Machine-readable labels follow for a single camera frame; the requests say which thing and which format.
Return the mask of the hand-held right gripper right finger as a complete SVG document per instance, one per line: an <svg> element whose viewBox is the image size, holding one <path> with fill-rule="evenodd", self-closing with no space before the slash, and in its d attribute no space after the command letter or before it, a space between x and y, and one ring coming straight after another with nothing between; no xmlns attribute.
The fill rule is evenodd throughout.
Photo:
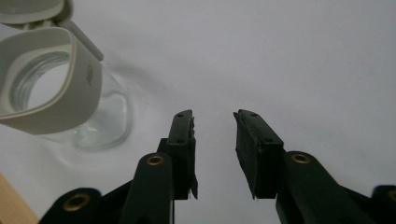
<svg viewBox="0 0 396 224"><path fill-rule="evenodd" d="M368 216L320 162L284 142L251 111L233 113L236 153L252 197L275 199L281 224L368 224Z"/></svg>

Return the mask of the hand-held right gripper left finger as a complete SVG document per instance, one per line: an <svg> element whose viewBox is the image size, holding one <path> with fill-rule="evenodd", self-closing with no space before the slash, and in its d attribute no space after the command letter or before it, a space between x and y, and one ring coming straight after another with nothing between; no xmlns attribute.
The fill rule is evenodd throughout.
<svg viewBox="0 0 396 224"><path fill-rule="evenodd" d="M120 224L174 224L175 202L198 195L191 110L174 115L169 135L137 164Z"/></svg>

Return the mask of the clear bottle with grey lid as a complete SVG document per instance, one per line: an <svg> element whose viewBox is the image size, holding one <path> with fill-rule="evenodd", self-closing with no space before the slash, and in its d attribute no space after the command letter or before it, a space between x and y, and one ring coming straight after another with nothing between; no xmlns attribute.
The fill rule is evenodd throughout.
<svg viewBox="0 0 396 224"><path fill-rule="evenodd" d="M130 103L72 22L73 0L0 0L0 124L75 148L122 142Z"/></svg>

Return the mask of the white table cloth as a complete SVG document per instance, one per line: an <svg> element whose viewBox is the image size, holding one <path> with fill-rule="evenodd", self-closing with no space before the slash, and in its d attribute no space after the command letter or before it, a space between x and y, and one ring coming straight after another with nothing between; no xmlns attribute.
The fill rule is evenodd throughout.
<svg viewBox="0 0 396 224"><path fill-rule="evenodd" d="M128 91L132 130L86 151L0 126L0 174L38 216L69 190L108 192L194 115L196 196L176 224L279 224L235 153L240 109L341 185L396 185L396 0L73 0L77 26Z"/></svg>

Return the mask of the wooden table edge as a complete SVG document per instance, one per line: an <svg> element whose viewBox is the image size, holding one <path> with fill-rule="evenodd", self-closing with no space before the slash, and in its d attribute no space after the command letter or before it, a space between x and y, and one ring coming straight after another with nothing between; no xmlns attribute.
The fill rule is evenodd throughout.
<svg viewBox="0 0 396 224"><path fill-rule="evenodd" d="M0 224L37 223L37 215L0 173Z"/></svg>

